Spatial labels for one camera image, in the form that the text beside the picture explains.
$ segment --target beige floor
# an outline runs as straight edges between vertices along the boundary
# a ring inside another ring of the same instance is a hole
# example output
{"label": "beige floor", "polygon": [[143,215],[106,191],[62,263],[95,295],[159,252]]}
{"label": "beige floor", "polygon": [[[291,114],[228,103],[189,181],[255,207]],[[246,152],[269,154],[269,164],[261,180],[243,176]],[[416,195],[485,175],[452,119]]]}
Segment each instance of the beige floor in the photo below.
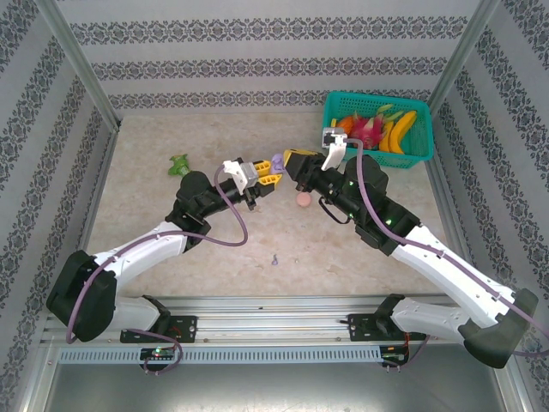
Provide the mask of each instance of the beige floor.
{"label": "beige floor", "polygon": [[[128,116],[119,133],[88,251],[134,239],[170,212],[179,178],[167,175],[172,155],[188,153],[191,167],[210,178],[224,160],[270,159],[285,148],[318,149],[318,113]],[[388,168],[389,195],[440,238],[443,229],[425,167]],[[407,266],[361,242],[352,225],[331,221],[313,203],[301,209],[287,177],[259,199],[254,212],[239,205],[250,231],[240,248],[202,242],[135,279],[127,295],[349,295],[437,293]],[[210,235],[241,239],[229,211],[208,219]],[[271,261],[276,254],[279,264]]]}

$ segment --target green toy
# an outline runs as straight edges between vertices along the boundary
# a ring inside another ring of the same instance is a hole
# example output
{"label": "green toy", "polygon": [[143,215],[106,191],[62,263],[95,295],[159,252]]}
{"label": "green toy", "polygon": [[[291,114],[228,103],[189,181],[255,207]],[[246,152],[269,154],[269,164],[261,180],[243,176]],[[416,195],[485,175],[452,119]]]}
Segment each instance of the green toy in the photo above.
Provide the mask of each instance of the green toy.
{"label": "green toy", "polygon": [[170,176],[181,176],[190,172],[189,161],[187,161],[187,154],[181,154],[179,156],[172,156],[170,160],[173,162],[173,166],[168,170]]}

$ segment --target basket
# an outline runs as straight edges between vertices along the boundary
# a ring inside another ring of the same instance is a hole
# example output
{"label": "basket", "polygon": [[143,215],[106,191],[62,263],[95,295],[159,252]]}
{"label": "basket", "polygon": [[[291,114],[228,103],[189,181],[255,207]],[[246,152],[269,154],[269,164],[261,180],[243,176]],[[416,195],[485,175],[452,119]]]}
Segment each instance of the basket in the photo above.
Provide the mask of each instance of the basket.
{"label": "basket", "polygon": [[[419,161],[428,161],[433,154],[432,122],[429,106],[423,101],[373,94],[332,92],[328,94],[324,105],[323,127],[330,127],[332,118],[339,120],[355,112],[370,118],[376,115],[380,106],[389,103],[393,107],[386,112],[387,114],[400,110],[404,112],[415,110],[418,113],[416,121],[401,142],[401,148],[405,154],[365,150],[365,155],[373,157],[381,166],[401,169],[409,169]],[[345,160],[351,159],[356,154],[356,148],[347,148]]]}

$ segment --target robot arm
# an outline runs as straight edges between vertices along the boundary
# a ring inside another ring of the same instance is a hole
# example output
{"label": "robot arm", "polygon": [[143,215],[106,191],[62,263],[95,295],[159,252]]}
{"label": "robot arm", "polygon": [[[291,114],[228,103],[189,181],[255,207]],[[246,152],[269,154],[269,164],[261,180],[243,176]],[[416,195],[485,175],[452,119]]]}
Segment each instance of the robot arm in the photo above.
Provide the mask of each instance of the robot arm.
{"label": "robot arm", "polygon": [[532,316],[537,298],[527,289],[516,294],[493,281],[442,244],[419,218],[386,196],[388,176],[370,157],[363,156],[365,188],[372,206],[392,233],[442,250],[480,284],[445,258],[413,245],[401,245],[387,236],[372,220],[359,192],[357,158],[347,162],[345,172],[337,170],[345,152],[345,135],[325,130],[331,138],[328,156],[303,150],[287,150],[285,167],[298,191],[316,191],[320,204],[334,205],[353,221],[355,232],[369,246],[413,267],[436,284],[458,307],[427,305],[392,294],[376,311],[376,326],[391,336],[397,331],[421,332],[461,343],[479,361],[491,367],[504,367],[528,327],[528,322],[488,293],[483,284]]}
{"label": "robot arm", "polygon": [[[244,201],[249,209],[253,209],[256,199],[271,193],[281,179],[281,175],[269,175],[269,169],[268,161],[226,161],[224,171],[232,177],[220,183],[220,188],[231,203]],[[165,335],[170,317],[165,307],[148,296],[124,298],[118,296],[118,292],[145,270],[198,245],[201,239],[185,236],[182,232],[206,235],[211,227],[205,219],[227,207],[204,173],[186,174],[181,179],[173,210],[166,221],[110,251],[94,256],[84,251],[70,255],[48,297],[47,308],[68,325],[87,279],[108,259],[113,259],[94,278],[86,292],[73,327],[75,336],[87,342],[107,328],[133,328]]]}

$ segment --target patterned wallpaper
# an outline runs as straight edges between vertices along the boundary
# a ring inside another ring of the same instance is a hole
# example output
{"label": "patterned wallpaper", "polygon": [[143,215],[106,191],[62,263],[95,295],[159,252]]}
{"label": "patterned wallpaper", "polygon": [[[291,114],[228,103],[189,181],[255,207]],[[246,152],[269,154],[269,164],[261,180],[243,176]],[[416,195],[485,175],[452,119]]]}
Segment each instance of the patterned wallpaper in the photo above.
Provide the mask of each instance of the patterned wallpaper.
{"label": "patterned wallpaper", "polygon": [[83,235],[110,131],[32,0],[0,1],[0,411]]}
{"label": "patterned wallpaper", "polygon": [[329,90],[423,99],[478,1],[58,4],[124,115],[322,110]]}
{"label": "patterned wallpaper", "polygon": [[[549,324],[549,1],[503,0],[434,124],[437,154],[474,264],[540,298]],[[531,329],[522,349],[549,343]],[[534,410],[549,361],[520,359]]]}

